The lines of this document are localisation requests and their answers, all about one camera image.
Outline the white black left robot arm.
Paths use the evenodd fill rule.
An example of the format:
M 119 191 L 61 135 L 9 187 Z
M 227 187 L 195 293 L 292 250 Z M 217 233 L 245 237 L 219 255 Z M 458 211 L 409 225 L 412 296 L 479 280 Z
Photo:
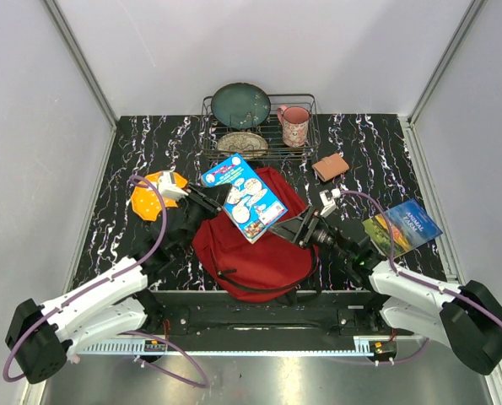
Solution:
M 221 213 L 229 189 L 188 185 L 176 207 L 163 210 L 151 237 L 113 267 L 55 299 L 19 304 L 5 337 L 3 379 L 17 380 L 9 374 L 16 362 L 21 377 L 36 384 L 93 344 L 119 334 L 164 331 L 163 306 L 149 288 L 182 263 L 202 223 Z

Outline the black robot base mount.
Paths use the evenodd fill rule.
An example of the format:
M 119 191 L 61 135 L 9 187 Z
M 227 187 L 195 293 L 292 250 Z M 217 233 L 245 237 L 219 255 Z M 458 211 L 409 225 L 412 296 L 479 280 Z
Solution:
M 304 291 L 296 301 L 246 303 L 222 291 L 159 291 L 150 333 L 187 352 L 326 352 L 354 348 L 354 338 L 388 339 L 378 316 L 383 299 L 365 291 Z

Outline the blue Animal Farm book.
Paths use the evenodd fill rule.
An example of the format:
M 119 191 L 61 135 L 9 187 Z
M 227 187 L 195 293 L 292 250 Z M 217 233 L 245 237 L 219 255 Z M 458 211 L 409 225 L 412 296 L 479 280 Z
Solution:
M 442 235 L 442 230 L 415 199 L 387 209 L 385 215 L 391 225 L 395 258 Z M 389 256 L 391 239 L 384 217 L 378 213 L 366 219 L 363 225 L 377 250 L 382 255 Z

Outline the red backpack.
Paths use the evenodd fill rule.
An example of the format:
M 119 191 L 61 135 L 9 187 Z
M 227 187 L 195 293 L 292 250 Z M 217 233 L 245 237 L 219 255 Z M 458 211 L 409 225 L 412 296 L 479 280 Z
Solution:
M 288 212 L 277 222 L 305 209 L 303 200 L 273 168 L 254 170 Z M 232 297 L 252 303 L 276 299 L 315 275 L 318 249 L 303 249 L 269 231 L 254 244 L 245 239 L 226 212 L 202 222 L 192 247 L 198 260 Z

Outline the blue treehouse comic book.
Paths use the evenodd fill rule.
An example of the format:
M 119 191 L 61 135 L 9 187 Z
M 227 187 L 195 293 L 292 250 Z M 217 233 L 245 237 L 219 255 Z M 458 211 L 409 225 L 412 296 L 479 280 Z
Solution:
M 228 184 L 224 211 L 254 244 L 288 209 L 240 154 L 232 154 L 201 176 L 205 187 Z

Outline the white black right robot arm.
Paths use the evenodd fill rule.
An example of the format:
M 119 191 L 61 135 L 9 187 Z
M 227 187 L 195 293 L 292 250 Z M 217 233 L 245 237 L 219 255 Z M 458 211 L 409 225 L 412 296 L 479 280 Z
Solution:
M 384 300 L 363 315 L 369 332 L 413 332 L 446 346 L 480 375 L 501 362 L 502 305 L 484 284 L 448 283 L 398 266 L 375 249 L 361 221 L 334 223 L 313 207 L 270 231 L 301 248 L 329 252 L 356 286 Z

